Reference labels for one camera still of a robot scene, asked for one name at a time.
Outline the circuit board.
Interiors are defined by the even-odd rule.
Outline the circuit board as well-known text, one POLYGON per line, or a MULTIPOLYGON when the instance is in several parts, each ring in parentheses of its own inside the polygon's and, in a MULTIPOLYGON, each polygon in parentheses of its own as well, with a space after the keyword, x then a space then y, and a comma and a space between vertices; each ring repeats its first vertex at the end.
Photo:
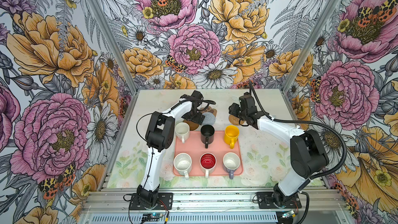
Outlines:
POLYGON ((148 213, 144 214, 141 218, 141 224, 144 224, 146 222, 158 222, 162 218, 166 217, 165 214, 160 214, 160 213, 148 213))
POLYGON ((291 210, 291 211, 288 211, 288 212, 284 212, 281 215, 281 218, 294 218, 295 216, 296 216, 295 211, 291 210))

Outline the white mug back left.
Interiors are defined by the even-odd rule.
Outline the white mug back left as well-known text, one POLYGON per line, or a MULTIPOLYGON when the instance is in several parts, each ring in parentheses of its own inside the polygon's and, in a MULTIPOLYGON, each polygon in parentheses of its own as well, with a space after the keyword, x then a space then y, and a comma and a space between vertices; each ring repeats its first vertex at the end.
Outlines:
POLYGON ((175 126, 175 134, 182 143, 185 143, 190 136, 190 126, 185 122, 178 123, 175 126))

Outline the white mug front left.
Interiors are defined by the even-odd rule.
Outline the white mug front left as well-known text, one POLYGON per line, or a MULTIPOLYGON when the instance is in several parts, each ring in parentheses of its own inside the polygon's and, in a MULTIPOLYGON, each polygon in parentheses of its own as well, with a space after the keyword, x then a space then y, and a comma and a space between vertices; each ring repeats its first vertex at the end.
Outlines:
POLYGON ((192 158, 187 153, 179 153, 173 161, 174 168, 178 175, 183 176, 185 180, 189 180, 189 173, 192 170, 192 158))

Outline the grey round felt coaster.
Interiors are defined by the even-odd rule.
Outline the grey round felt coaster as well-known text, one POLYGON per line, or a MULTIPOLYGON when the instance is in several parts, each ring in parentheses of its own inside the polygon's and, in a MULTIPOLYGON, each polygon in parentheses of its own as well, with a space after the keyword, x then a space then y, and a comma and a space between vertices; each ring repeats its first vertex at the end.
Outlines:
POLYGON ((213 113, 206 112, 203 113, 204 120, 202 125, 214 125, 216 122, 216 116, 213 113))

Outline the aluminium front rail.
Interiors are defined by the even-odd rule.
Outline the aluminium front rail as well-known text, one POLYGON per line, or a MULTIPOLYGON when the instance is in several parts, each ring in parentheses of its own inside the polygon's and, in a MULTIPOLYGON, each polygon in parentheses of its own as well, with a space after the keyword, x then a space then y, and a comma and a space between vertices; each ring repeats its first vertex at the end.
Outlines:
MULTIPOLYGON (((257 192, 273 192, 271 188, 180 188, 161 189, 159 193, 173 193, 175 212, 232 212, 259 211, 255 202, 257 192)), ((346 204, 337 190, 307 187, 310 211, 344 211, 346 204)), ((82 213, 127 213, 132 189, 110 189, 91 193, 82 213)))

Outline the brown round coaster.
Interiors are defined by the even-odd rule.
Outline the brown round coaster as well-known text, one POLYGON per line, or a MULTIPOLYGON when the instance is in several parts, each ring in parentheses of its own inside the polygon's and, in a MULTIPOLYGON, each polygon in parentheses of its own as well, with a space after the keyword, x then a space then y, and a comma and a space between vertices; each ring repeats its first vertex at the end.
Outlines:
POLYGON ((190 131, 194 131, 200 126, 199 124, 188 120, 184 120, 183 122, 189 125, 190 131))

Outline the woven rattan round coaster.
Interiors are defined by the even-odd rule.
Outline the woven rattan round coaster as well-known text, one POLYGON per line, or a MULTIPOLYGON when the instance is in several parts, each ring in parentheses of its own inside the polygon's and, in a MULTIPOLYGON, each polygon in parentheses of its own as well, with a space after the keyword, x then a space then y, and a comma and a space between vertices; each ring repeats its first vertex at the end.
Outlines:
POLYGON ((232 124, 232 125, 235 125, 235 126, 239 126, 240 125, 240 120, 239 120, 239 118, 238 117, 235 117, 235 116, 233 116, 233 115, 229 115, 229 122, 232 124))

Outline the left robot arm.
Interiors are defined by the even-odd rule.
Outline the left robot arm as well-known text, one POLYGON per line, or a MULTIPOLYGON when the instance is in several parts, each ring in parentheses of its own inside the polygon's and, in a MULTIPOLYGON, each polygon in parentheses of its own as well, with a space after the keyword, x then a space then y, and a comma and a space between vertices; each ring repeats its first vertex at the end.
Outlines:
POLYGON ((159 200, 160 169, 165 151, 174 140, 175 121, 179 118, 197 124, 204 121, 203 111, 215 105, 215 101, 205 100, 200 91, 184 94, 179 101, 167 110, 148 114, 150 120, 143 140, 148 147, 148 159, 142 182, 137 188, 134 200, 145 208, 154 208, 159 200))

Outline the red inside mug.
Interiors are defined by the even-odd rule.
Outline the red inside mug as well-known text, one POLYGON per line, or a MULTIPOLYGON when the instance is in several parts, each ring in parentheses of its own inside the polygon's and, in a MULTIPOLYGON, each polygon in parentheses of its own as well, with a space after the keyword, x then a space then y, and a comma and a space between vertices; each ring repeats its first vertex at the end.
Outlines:
POLYGON ((217 165, 217 158, 212 153, 205 153, 200 157, 201 170, 205 178, 209 178, 210 174, 214 172, 217 165))

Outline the left circuit board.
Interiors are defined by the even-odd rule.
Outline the left circuit board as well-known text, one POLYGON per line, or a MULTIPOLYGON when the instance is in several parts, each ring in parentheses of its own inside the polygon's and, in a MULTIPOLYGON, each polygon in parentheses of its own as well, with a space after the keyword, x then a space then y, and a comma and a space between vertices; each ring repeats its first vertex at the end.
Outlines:
POLYGON ((144 214, 141 218, 141 224, 144 224, 146 222, 158 222, 162 218, 166 217, 165 214, 160 214, 160 213, 148 213, 144 214))

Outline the white lavender mug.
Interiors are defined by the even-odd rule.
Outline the white lavender mug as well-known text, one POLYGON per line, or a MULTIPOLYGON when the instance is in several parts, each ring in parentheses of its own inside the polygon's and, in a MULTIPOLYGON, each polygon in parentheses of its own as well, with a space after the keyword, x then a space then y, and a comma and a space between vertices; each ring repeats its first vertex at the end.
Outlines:
POLYGON ((222 162, 229 179, 234 179, 234 173, 240 167, 239 156, 233 152, 228 152, 224 155, 222 162))

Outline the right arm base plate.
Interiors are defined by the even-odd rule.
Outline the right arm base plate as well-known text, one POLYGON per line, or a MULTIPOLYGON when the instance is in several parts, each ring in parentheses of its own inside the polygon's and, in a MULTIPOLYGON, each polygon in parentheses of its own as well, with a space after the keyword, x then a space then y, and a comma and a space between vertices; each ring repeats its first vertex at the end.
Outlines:
POLYGON ((298 194, 286 197, 278 192, 257 192, 254 201, 257 202, 259 209, 302 208, 302 203, 298 194))

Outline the brown paw shaped coaster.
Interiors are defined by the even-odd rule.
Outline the brown paw shaped coaster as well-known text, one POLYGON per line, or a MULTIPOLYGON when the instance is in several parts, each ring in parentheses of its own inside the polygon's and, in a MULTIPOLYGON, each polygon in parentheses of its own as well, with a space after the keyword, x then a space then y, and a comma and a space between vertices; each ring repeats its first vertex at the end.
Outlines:
POLYGON ((217 110, 215 109, 215 108, 212 108, 212 107, 210 107, 210 106, 208 106, 207 108, 205 108, 203 111, 202 111, 202 114, 212 114, 214 117, 217 117, 217 110))

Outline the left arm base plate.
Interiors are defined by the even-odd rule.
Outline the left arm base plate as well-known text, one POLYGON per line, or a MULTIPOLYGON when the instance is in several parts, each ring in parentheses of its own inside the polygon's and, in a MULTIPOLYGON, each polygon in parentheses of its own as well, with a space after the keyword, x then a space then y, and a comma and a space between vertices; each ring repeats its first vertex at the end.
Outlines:
POLYGON ((173 206, 173 196, 173 193, 139 194, 138 196, 133 196, 129 204, 129 210, 171 210, 173 206))

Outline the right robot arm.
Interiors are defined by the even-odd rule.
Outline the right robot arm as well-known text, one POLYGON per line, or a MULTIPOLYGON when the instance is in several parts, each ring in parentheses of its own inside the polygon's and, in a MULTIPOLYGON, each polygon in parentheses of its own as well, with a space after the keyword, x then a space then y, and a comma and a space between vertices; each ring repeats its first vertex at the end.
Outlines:
POLYGON ((229 106, 229 114, 244 121, 248 126, 264 131, 290 146, 291 170, 274 186, 272 201, 276 207, 285 207, 311 181, 310 177, 329 164, 329 158, 319 134, 293 127, 292 121, 279 120, 256 106, 258 98, 246 92, 239 103, 229 106))

